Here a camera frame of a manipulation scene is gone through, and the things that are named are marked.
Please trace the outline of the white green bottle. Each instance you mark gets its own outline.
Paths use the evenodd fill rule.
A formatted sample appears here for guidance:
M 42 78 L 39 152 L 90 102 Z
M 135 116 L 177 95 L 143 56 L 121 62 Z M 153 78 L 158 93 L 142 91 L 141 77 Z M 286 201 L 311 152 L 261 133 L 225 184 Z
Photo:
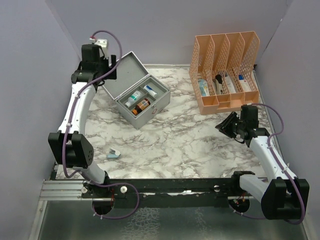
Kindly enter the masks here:
M 124 105 L 129 108 L 132 106 L 134 103 L 137 102 L 137 100 L 142 96 L 142 93 L 139 90 L 136 90 L 134 93 L 132 93 L 128 99 L 127 102 L 124 103 Z

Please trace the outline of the silver metal case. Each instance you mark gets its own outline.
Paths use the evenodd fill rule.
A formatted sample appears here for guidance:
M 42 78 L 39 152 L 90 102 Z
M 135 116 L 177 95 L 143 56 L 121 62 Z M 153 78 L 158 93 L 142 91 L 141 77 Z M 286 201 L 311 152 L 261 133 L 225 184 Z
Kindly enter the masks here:
M 102 88 L 119 113 L 140 129 L 170 103 L 171 92 L 148 72 L 133 51 L 121 58 L 116 71 L 117 79 L 107 80 Z

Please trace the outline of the white blue bandage roll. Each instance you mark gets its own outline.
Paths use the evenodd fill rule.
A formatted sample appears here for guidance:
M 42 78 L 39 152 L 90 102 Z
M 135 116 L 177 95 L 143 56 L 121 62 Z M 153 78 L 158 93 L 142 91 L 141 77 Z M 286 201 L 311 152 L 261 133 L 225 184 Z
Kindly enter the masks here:
M 158 95 L 158 93 L 155 90 L 153 90 L 153 88 L 151 88 L 149 85 L 145 85 L 143 89 L 146 90 L 154 98 Z

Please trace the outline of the brown medicine bottle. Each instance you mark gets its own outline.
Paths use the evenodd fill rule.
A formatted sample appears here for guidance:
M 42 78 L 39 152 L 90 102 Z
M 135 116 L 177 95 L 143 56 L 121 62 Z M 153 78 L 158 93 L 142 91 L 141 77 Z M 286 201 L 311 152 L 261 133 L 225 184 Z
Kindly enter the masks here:
M 140 114 L 142 111 L 144 111 L 149 105 L 150 101 L 148 98 L 144 98 L 141 102 L 139 102 L 134 109 L 131 111 L 135 116 Z

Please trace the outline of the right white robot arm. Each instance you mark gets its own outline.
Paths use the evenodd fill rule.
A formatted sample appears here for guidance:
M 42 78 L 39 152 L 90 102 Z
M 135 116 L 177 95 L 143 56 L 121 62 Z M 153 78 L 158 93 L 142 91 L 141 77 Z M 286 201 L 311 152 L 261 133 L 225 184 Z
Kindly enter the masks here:
M 260 202 L 266 219 L 299 225 L 306 215 L 310 185 L 285 164 L 272 144 L 276 134 L 259 126 L 258 107 L 258 103 L 244 104 L 239 114 L 231 112 L 215 128 L 231 139 L 239 136 L 239 143 L 250 148 L 259 160 L 268 181 L 260 180 L 251 172 L 235 172 L 229 189 L 236 196 L 243 193 L 253 196 Z

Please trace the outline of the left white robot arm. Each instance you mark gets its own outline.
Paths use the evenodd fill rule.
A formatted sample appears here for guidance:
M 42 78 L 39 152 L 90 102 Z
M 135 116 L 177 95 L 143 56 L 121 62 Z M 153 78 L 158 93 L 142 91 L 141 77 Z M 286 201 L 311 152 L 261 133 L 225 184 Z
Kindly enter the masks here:
M 105 80 L 115 80 L 117 60 L 108 55 L 108 41 L 98 39 L 81 47 L 82 60 L 71 75 L 71 96 L 64 119 L 57 132 L 48 135 L 48 143 L 57 164 L 67 178 L 79 173 L 93 185 L 97 196 L 111 190 L 106 171 L 94 162 L 94 148 L 85 137 L 89 108 L 97 89 Z

